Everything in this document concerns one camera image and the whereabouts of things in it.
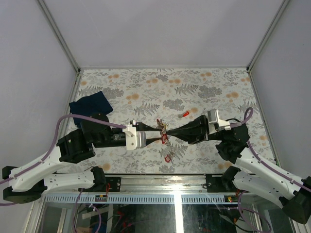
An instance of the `perforated metal strip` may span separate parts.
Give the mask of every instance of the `perforated metal strip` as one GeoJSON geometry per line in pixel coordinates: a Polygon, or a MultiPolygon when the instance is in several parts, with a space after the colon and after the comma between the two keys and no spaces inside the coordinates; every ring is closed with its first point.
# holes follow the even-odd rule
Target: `perforated metal strip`
{"type": "MultiPolygon", "coordinates": [[[[224,195],[181,195],[183,204],[223,204],[224,195]]],[[[77,194],[49,194],[46,202],[75,203],[77,194]]],[[[108,200],[97,198],[95,195],[82,194],[78,203],[107,203],[107,204],[174,204],[174,195],[129,195],[111,194],[108,200]]]]}

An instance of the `red wire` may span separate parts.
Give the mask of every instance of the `red wire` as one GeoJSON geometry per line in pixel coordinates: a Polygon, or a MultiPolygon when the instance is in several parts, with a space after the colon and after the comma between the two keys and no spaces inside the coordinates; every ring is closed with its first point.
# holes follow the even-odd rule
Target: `red wire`
{"type": "Polygon", "coordinates": [[[110,189],[110,184],[107,183],[107,185],[106,185],[106,196],[107,196],[107,200],[108,200],[109,189],[110,189]]]}
{"type": "Polygon", "coordinates": [[[240,190],[238,189],[235,196],[237,197],[239,195],[239,193],[240,193],[240,190]]]}

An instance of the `glass panel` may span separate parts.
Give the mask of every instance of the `glass panel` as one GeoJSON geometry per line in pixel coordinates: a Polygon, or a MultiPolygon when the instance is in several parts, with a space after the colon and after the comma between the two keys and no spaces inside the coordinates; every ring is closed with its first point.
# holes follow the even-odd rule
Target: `glass panel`
{"type": "MultiPolygon", "coordinates": [[[[43,221],[36,233],[72,233],[74,232],[73,222],[77,233],[95,233],[97,230],[98,233],[256,232],[244,220],[256,228],[262,228],[262,231],[269,230],[265,221],[254,213],[244,211],[243,220],[237,209],[235,196],[230,198],[225,196],[227,202],[220,204],[219,200],[212,195],[201,196],[215,200],[218,204],[199,203],[198,198],[192,198],[197,195],[189,195],[187,198],[178,193],[173,196],[171,204],[161,203],[163,201],[161,198],[158,198],[158,203],[135,204],[131,195],[128,196],[128,202],[132,203],[123,200],[123,203],[116,204],[95,203],[91,207],[90,204],[75,206],[73,203],[46,203],[43,221]],[[94,206],[99,210],[101,219],[94,206]]],[[[272,233],[294,232],[291,221],[283,211],[265,199],[245,194],[242,197],[242,207],[258,211],[263,215],[271,223],[272,233]]]]}

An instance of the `gray fern print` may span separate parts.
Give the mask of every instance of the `gray fern print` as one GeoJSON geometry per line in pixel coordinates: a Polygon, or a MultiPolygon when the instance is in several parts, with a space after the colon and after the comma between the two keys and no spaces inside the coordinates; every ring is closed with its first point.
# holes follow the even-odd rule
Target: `gray fern print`
{"type": "Polygon", "coordinates": [[[193,85],[193,84],[182,84],[180,87],[175,88],[176,94],[191,94],[193,95],[196,90],[198,89],[198,85],[193,85]]]}
{"type": "Polygon", "coordinates": [[[252,108],[254,109],[254,112],[255,112],[255,113],[258,113],[258,112],[259,112],[259,109],[258,109],[256,103],[255,103],[255,102],[252,102],[252,101],[248,101],[248,102],[244,101],[244,104],[239,105],[239,106],[238,106],[238,109],[239,109],[239,111],[240,111],[241,113],[245,113],[245,111],[246,111],[246,109],[247,109],[248,107],[252,107],[252,108]]]}
{"type": "MultiPolygon", "coordinates": [[[[180,144],[173,144],[172,143],[172,147],[175,149],[175,157],[180,160],[180,157],[183,157],[183,155],[185,155],[188,146],[184,146],[184,145],[180,145],[180,144]]],[[[159,150],[159,153],[161,155],[161,158],[165,158],[166,155],[168,155],[170,153],[170,148],[166,147],[166,148],[161,148],[161,150],[159,150]]]]}
{"type": "Polygon", "coordinates": [[[165,107],[169,107],[170,109],[174,109],[174,110],[177,110],[177,111],[182,111],[184,110],[185,106],[184,105],[181,105],[183,103],[182,100],[180,99],[176,99],[176,100],[165,100],[163,102],[163,105],[165,107]]]}
{"type": "Polygon", "coordinates": [[[124,94],[123,90],[111,89],[110,87],[103,88],[102,92],[107,100],[114,100],[116,97],[121,97],[124,94]]]}
{"type": "MultiPolygon", "coordinates": [[[[256,152],[273,161],[245,68],[85,69],[79,84],[75,101],[102,91],[114,108],[109,120],[117,124],[135,119],[156,127],[156,119],[161,118],[169,125],[168,129],[175,129],[214,108],[220,110],[222,119],[242,120],[244,111],[251,106],[255,111],[247,125],[251,142],[256,152]],[[185,111],[190,114],[179,118],[185,111]]],[[[75,129],[70,120],[68,131],[75,129]]],[[[159,137],[159,132],[149,132],[147,137],[159,137]]],[[[219,142],[188,145],[178,138],[170,137],[170,140],[176,151],[173,163],[164,160],[169,148],[156,141],[136,151],[127,151],[124,147],[97,148],[92,160],[66,167],[61,172],[79,172],[90,166],[100,166],[107,173],[225,172],[228,164],[215,147],[219,142]]]]}
{"type": "Polygon", "coordinates": [[[166,82],[169,79],[167,75],[162,75],[162,74],[157,75],[156,78],[160,79],[162,82],[166,82]]]}
{"type": "Polygon", "coordinates": [[[142,104],[140,107],[136,107],[134,111],[135,111],[135,115],[138,114],[138,116],[140,116],[140,114],[142,114],[143,116],[146,117],[146,114],[152,116],[154,113],[156,113],[159,107],[160,105],[158,104],[145,103],[145,104],[142,104]]]}
{"type": "Polygon", "coordinates": [[[162,165],[159,167],[159,171],[166,174],[174,174],[175,168],[173,166],[168,167],[167,165],[162,165]]]}
{"type": "Polygon", "coordinates": [[[214,86],[207,87],[203,85],[199,87],[199,90],[201,91],[200,93],[198,93],[199,97],[204,98],[204,99],[213,98],[223,93],[223,91],[220,88],[216,88],[214,86]]]}

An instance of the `red object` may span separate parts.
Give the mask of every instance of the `red object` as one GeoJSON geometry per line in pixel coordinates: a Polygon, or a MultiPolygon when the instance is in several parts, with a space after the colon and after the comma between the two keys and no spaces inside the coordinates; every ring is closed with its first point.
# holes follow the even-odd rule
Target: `red object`
{"type": "Polygon", "coordinates": [[[164,160],[165,160],[165,162],[169,163],[171,161],[171,158],[169,157],[169,155],[166,155],[164,160]]]}
{"type": "Polygon", "coordinates": [[[106,196],[107,196],[107,200],[108,200],[109,189],[110,189],[110,184],[107,183],[107,184],[106,184],[106,196]]]}
{"type": "Polygon", "coordinates": [[[190,114],[190,112],[186,111],[183,113],[183,117],[188,116],[190,114]]]}
{"type": "Polygon", "coordinates": [[[165,144],[165,141],[168,140],[169,138],[167,137],[167,134],[162,135],[162,144],[165,144]]]}
{"type": "Polygon", "coordinates": [[[238,189],[237,192],[235,193],[235,196],[237,197],[240,193],[240,190],[238,189]]]}

